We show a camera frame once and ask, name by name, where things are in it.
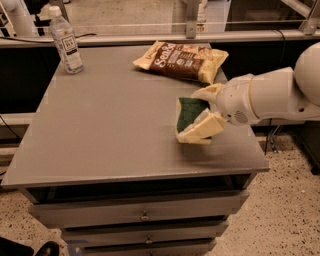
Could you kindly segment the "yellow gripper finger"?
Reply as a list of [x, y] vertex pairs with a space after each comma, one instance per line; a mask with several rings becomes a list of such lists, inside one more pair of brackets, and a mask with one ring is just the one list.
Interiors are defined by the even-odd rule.
[[176, 132], [176, 137], [180, 143], [209, 144], [211, 137], [222, 132], [225, 125], [226, 120], [219, 112], [205, 109], [181, 132]]
[[222, 89], [221, 83], [212, 84], [194, 91], [191, 97], [215, 104], [217, 101], [217, 95], [219, 94], [221, 89]]

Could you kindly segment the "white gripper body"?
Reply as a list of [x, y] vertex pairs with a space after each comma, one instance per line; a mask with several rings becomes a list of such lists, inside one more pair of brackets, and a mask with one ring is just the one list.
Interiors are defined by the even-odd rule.
[[222, 86], [217, 95], [216, 109], [233, 125], [252, 125], [259, 122], [250, 102], [252, 79], [252, 74], [233, 78]]

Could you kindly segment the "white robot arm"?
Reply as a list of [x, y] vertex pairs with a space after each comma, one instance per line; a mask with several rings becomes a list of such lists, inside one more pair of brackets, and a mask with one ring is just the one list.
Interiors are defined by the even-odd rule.
[[176, 137], [181, 143], [209, 144], [225, 125], [252, 125], [266, 119], [320, 118], [320, 43], [308, 47], [293, 68], [247, 74], [193, 92], [178, 100]]

